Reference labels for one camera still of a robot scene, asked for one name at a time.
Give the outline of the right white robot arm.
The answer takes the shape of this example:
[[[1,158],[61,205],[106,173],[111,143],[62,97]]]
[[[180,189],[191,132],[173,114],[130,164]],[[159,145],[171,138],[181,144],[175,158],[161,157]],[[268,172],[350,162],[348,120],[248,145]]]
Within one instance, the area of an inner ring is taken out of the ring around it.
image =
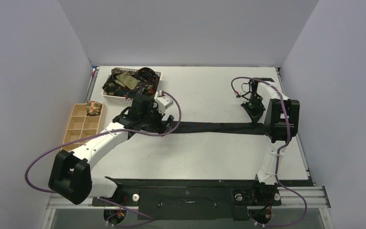
[[[238,94],[245,99],[241,107],[252,124],[261,124],[268,137],[266,152],[256,179],[264,185],[277,185],[278,169],[285,148],[298,132],[300,103],[282,94],[274,82],[266,78],[250,79],[249,91]]]

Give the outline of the blue brown striped tie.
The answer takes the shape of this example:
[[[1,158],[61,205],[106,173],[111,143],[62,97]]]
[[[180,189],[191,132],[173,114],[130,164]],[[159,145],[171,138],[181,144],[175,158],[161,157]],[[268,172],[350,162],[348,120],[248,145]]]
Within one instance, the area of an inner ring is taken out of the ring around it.
[[[244,135],[265,135],[262,123],[209,123],[209,122],[183,122],[177,126],[173,134],[188,133],[224,133]]]

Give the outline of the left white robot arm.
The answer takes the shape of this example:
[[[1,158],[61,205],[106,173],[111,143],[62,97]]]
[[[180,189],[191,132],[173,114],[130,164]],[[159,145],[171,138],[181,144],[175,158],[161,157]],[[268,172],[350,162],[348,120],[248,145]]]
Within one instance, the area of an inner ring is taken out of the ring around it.
[[[178,125],[170,115],[164,120],[166,110],[177,105],[167,92],[156,98],[146,95],[135,97],[132,104],[98,134],[81,139],[82,145],[70,152],[62,149],[55,156],[48,187],[75,205],[90,197],[102,197],[111,205],[118,205],[123,192],[110,178],[93,178],[92,169],[116,146],[134,135],[165,136]]]

